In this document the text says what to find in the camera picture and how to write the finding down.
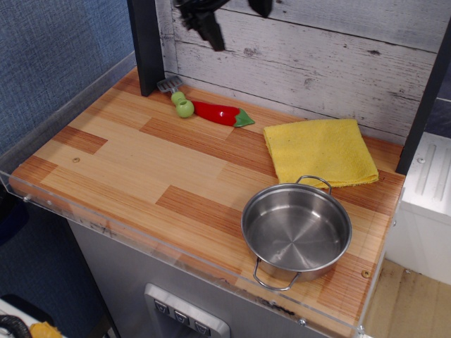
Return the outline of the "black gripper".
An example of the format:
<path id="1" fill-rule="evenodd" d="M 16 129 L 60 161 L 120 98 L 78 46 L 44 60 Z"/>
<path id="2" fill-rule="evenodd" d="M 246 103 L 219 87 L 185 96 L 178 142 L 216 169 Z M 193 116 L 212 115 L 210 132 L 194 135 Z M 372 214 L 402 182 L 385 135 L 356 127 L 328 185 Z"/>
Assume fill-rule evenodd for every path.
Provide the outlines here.
<path id="1" fill-rule="evenodd" d="M 200 37 L 210 43 L 214 51 L 224 51 L 225 42 L 221 32 L 221 27 L 216 21 L 214 12 L 222 7 L 226 2 L 223 0 L 174 0 L 173 5 L 180 11 L 183 20 L 194 18 L 193 28 Z M 272 0 L 249 0 L 250 8 L 261 17 L 270 16 Z"/>

